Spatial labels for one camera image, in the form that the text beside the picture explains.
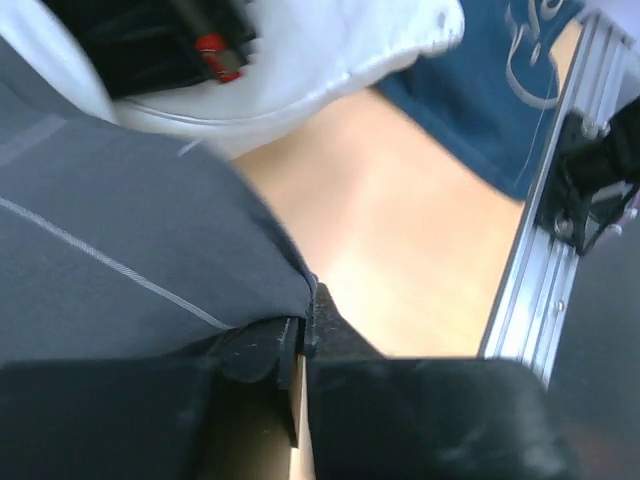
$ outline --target blue fabric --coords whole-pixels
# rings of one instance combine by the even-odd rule
[[[558,101],[551,47],[582,4],[461,4],[466,29],[458,47],[421,58],[377,87],[482,179],[524,200]]]

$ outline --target gray pants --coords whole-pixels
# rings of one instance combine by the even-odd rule
[[[84,116],[2,40],[0,65],[0,363],[306,316],[313,276],[230,166]]]

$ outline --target black bracket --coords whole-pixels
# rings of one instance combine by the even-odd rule
[[[536,217],[578,255],[620,220],[640,190],[640,100],[621,110],[604,136],[587,138],[583,125],[580,115],[565,117]],[[605,189],[612,192],[599,195]]]

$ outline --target bolt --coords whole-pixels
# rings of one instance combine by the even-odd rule
[[[600,133],[596,124],[587,119],[583,120],[581,130],[584,138],[588,140],[595,140],[598,138],[598,133]]]
[[[558,217],[553,226],[553,231],[556,232],[556,235],[569,237],[573,233],[573,222],[568,218]]]
[[[617,223],[613,225],[609,225],[607,227],[607,231],[613,232],[616,235],[622,235],[622,226],[618,225]]]

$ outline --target red tab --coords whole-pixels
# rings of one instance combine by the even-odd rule
[[[217,33],[200,37],[196,42],[196,49],[202,54],[207,66],[218,76],[221,83],[228,83],[242,76],[240,71],[227,71],[224,62],[220,59],[220,54],[228,48],[227,42]]]

